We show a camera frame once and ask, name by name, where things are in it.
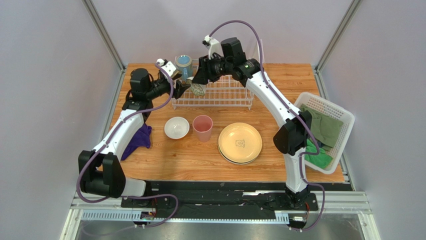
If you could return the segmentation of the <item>blue butterfly mug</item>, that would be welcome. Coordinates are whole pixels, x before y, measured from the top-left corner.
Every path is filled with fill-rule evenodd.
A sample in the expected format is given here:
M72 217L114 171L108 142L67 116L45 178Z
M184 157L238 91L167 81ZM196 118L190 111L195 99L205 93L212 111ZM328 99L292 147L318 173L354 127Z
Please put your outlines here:
M193 59L188 55L180 55L175 60L175 65L181 72L182 80L185 81L186 79L192 77L194 75L193 70Z

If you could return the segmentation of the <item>small white cup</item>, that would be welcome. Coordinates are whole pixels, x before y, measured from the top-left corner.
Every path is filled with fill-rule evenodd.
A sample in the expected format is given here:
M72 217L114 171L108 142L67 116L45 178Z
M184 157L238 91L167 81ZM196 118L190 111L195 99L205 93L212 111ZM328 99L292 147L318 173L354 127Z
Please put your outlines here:
M197 97L205 96L206 86L199 83L193 83L193 78L194 77L191 76L185 80L185 83L190 85L189 90Z

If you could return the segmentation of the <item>orange bowl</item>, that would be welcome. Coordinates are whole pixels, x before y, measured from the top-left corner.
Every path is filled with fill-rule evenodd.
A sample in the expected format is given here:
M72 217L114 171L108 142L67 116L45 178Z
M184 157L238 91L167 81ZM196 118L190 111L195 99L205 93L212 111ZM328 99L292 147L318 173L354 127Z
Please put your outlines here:
M165 135L173 140L178 140L185 137L189 130L189 122L180 116L170 118L164 125Z

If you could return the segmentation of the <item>pink plastic cup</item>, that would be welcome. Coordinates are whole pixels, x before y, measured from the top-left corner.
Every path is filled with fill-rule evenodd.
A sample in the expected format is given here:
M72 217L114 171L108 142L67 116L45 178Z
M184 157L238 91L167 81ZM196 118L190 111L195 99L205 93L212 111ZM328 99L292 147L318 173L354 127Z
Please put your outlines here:
M207 115L198 115L192 122L193 130L197 138L205 143L208 142L212 135L213 120Z

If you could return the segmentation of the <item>yellow plate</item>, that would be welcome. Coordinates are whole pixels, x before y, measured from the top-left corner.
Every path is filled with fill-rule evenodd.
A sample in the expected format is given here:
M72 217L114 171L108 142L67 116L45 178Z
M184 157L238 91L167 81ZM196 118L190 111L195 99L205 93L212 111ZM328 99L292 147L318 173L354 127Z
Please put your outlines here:
M217 140L218 147L222 148L243 148L262 150L263 140L256 128L243 123L236 122L226 126L219 134Z

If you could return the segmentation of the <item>white green-rimmed plate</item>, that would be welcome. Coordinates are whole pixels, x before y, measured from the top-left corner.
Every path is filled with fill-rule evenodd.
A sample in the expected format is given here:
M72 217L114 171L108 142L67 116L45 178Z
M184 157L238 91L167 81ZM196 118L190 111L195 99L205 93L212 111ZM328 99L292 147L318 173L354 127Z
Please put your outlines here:
M246 165L253 162L261 152L257 148L243 149L240 147L225 148L220 146L218 147L218 150L225 160L236 165Z

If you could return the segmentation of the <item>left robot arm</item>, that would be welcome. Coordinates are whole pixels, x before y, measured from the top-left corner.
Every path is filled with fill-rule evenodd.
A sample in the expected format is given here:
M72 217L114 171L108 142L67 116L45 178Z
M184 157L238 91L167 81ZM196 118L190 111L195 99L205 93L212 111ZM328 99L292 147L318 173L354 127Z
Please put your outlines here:
M126 177L120 161L134 135L156 108L153 99L167 93L178 99L188 88L179 81L180 71L175 67L159 68L158 78L145 68L130 74L130 90L117 122L105 138L92 150L83 150L78 156L79 176L77 194L86 203L98 203L108 198L142 197L147 183Z

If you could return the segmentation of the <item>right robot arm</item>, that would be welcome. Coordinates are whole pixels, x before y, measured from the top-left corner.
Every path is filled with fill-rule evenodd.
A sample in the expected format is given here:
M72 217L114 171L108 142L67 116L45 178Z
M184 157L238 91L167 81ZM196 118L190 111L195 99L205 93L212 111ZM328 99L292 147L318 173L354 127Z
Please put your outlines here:
M208 54L198 59L193 82L207 85L222 76L231 75L260 99L279 127L273 143L285 161L284 201L292 209L304 207L310 191L305 178L303 154L306 152L312 115L299 110L284 97L267 77L261 62L246 57L236 37L218 41L207 35L202 43L208 49Z

